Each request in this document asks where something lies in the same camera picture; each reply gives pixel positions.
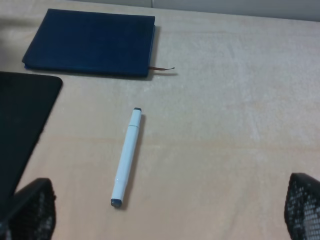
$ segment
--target dry-erase marker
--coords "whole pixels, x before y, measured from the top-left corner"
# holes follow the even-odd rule
[[[139,134],[140,119],[141,108],[135,107],[132,112],[128,130],[126,131],[120,162],[114,180],[111,205],[116,208],[120,208],[124,200],[131,163],[135,154],[135,148]]]

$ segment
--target notebook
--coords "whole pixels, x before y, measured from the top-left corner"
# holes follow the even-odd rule
[[[14,194],[61,87],[56,76],[0,72],[0,205]]]
[[[22,62],[27,69],[146,77],[154,16],[48,9]]]

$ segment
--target table surface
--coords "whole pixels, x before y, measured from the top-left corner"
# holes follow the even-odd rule
[[[57,195],[54,240],[289,240],[292,172],[320,178],[320,23],[66,0],[2,0],[0,71],[48,8],[155,16],[152,64],[132,80],[51,72],[64,86],[19,188]],[[124,209],[110,198],[142,108]]]

